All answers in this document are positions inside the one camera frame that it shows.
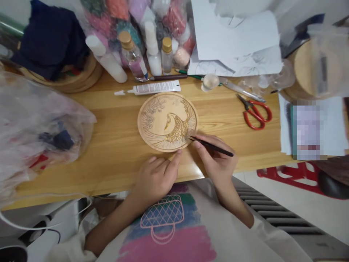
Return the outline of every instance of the red scissors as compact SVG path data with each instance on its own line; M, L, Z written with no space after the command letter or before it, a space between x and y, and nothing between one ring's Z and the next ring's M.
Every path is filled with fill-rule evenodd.
M245 99L242 98L241 95L239 95L239 94L236 94L236 95L245 105L246 111L244 111L244 118L245 118L245 121L246 121L247 125L250 128L254 129L254 130L263 130L265 128L265 123L268 123L268 122L270 122L273 119L273 113L270 110L270 108L266 104L264 104L262 102L251 101L251 100L246 101ZM268 118L267 119L264 119L264 117L258 111L256 105L259 105L259 106L263 107L266 110L266 112L268 114ZM251 124L250 120L248 119L248 114L247 113L249 113L254 118L256 118L258 120L258 122L261 123L261 126L260 127L253 126Z

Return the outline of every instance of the white tile floor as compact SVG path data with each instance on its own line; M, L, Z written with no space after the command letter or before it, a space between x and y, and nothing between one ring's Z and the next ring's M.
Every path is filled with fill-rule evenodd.
M233 176L349 245L349 200L333 199L260 178L256 171L236 173Z

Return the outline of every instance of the white sleeve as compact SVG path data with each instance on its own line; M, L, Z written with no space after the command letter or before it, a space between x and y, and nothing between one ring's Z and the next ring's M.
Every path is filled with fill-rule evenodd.
M251 230L286 262L310 262L311 258L285 231L254 215Z
M46 262L95 262L96 256L91 252L84 250L85 232L82 227L79 232L70 240L55 246L48 256Z

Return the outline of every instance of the hand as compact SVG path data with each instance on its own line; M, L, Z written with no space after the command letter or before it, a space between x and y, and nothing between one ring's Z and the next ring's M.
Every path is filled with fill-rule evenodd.
M151 157L139 170L139 177L130 196L144 212L163 198L172 188L178 175L182 150L177 151L172 161Z
M238 161L235 151L222 139L216 136L196 135L195 137L234 154L233 157L230 157L214 151L211 155L200 142L194 141L194 146L196 147L196 150L204 163L207 175L210 177L213 184L217 187L231 183L232 175Z

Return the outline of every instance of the white cable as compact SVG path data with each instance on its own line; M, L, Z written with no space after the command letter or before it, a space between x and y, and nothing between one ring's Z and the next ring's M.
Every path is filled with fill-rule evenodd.
M31 195L31 196L23 196L23 197L20 197L20 198L15 198L15 199L11 199L11 200L21 200L21 199L26 199L26 198L32 198L32 197L41 197L41 196L54 196L54 197L68 197L68 196L74 196L74 195L81 195L85 198L87 198L88 200L90 200L90 203L88 204L87 207L85 207L84 209L82 209L79 213L75 214L74 216L71 216L71 217L75 217L77 216L78 214L80 214L81 212L85 211L86 209L88 209L91 205L92 205L92 200L89 196L86 196L82 193L72 193L72 194L58 194L58 193L43 193L43 194L38 194L38 195ZM22 229L22 230L43 230L43 229L50 229L50 228L53 228L53 227L56 227L60 224L63 223L60 222L58 224L55 224L55 225L51 225L51 226L48 226L48 227L36 227L36 228L30 228L30 227L22 227L22 226L19 226L19 225L16 225L15 223L12 223L10 220L8 220L7 218L4 217L4 215L2 214L1 210L0 210L0 219L2 221L4 221L6 224L8 224L9 226L12 226L14 228L17 228L17 229Z

